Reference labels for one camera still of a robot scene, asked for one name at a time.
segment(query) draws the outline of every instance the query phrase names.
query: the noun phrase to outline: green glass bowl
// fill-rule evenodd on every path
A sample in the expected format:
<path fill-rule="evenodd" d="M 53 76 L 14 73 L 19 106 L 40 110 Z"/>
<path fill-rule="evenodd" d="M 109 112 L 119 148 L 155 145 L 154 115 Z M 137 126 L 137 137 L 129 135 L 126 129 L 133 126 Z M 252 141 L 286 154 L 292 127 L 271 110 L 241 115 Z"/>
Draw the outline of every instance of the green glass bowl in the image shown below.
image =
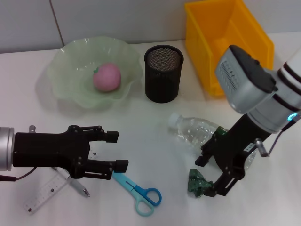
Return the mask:
<path fill-rule="evenodd" d="M 99 36 L 73 41 L 61 48 L 47 68 L 58 99 L 71 100 L 84 108 L 101 107 L 127 96 L 131 85 L 142 78 L 139 53 L 124 41 Z M 93 70 L 114 63 L 121 71 L 121 85 L 100 92 L 93 85 Z"/>

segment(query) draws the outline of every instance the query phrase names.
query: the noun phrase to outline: pen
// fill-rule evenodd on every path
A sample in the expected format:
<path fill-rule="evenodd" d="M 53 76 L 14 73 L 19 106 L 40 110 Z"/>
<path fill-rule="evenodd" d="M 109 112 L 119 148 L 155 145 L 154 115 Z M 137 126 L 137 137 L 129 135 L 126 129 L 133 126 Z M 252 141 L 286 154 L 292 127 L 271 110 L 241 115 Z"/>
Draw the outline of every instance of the pen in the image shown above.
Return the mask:
<path fill-rule="evenodd" d="M 61 176 L 63 176 L 67 181 L 70 182 L 70 185 L 77 190 L 80 194 L 90 197 L 90 193 L 88 190 L 76 179 L 70 177 L 69 173 L 64 169 L 58 169 L 57 167 L 52 167 L 53 170 L 58 172 Z"/>

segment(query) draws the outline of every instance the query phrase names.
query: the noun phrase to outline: clear plastic bottle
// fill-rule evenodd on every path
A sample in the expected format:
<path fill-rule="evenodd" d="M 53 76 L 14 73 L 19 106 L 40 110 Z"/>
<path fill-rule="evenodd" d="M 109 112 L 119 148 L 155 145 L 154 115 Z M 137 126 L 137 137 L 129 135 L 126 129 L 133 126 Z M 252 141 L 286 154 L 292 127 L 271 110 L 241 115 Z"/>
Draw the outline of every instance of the clear plastic bottle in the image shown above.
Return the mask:
<path fill-rule="evenodd" d="M 212 134 L 218 129 L 219 125 L 201 118 L 184 118 L 179 114 L 173 113 L 168 121 L 168 126 L 175 130 L 177 136 L 185 142 L 192 144 L 197 154 L 201 155 L 201 146 L 204 145 Z M 248 156 L 245 161 L 245 170 L 252 164 L 256 151 Z"/>

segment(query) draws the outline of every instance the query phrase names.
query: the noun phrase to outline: scissors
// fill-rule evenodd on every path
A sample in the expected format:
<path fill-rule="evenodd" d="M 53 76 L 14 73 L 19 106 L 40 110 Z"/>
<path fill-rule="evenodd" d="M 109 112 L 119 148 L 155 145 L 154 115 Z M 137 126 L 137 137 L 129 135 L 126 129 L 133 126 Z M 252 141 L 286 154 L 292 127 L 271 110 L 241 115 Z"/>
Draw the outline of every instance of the scissors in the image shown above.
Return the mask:
<path fill-rule="evenodd" d="M 112 177 L 116 181 L 118 181 L 118 183 L 120 183 L 126 190 L 128 190 L 131 193 L 131 195 L 136 199 L 136 211 L 141 216 L 144 216 L 144 217 L 150 216 L 155 210 L 154 206 L 158 206 L 161 203 L 162 195 L 158 189 L 153 188 L 153 187 L 151 187 L 149 189 L 143 189 L 143 188 L 139 187 L 134 181 L 132 181 L 131 179 L 126 177 L 123 173 L 113 172 Z M 147 197 L 147 193 L 151 192 L 151 191 L 154 191 L 158 194 L 158 196 L 159 196 L 158 202 L 154 202 L 149 197 Z M 149 212 L 141 212 L 139 210 L 140 202 L 144 202 L 150 208 L 150 211 Z"/>

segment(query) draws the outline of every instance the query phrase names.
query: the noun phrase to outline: scissor handle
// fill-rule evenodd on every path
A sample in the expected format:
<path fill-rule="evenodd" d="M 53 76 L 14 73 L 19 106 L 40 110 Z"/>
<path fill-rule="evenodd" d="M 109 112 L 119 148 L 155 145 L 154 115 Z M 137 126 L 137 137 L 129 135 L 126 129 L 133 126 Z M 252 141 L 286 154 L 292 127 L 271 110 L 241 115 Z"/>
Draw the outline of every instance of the scissor handle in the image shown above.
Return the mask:
<path fill-rule="evenodd" d="M 150 216 L 155 208 L 153 205 L 151 205 L 145 198 L 143 198 L 143 196 L 141 196 L 137 191 L 135 191 L 134 189 L 131 191 L 132 196 L 136 199 L 136 211 L 137 213 L 139 213 L 139 215 L 143 216 L 143 217 L 148 217 Z M 150 211 L 149 212 L 142 212 L 139 210 L 139 203 L 144 202 L 149 208 Z"/>
<path fill-rule="evenodd" d="M 142 195 L 147 201 L 149 201 L 153 206 L 158 206 L 158 205 L 161 203 L 161 201 L 162 201 L 162 195 L 161 195 L 160 191 L 159 191 L 158 189 L 156 189 L 156 188 L 151 187 L 151 188 L 148 188 L 148 189 L 143 189 L 143 188 L 139 187 L 138 185 L 136 185 L 136 186 L 134 187 L 134 189 L 135 189 L 140 195 Z M 148 192 L 155 192 L 155 193 L 157 193 L 157 195 L 159 196 L 159 201 L 158 201 L 158 202 L 154 202 L 153 200 L 151 200 L 151 199 L 147 196 L 147 193 L 148 193 Z"/>

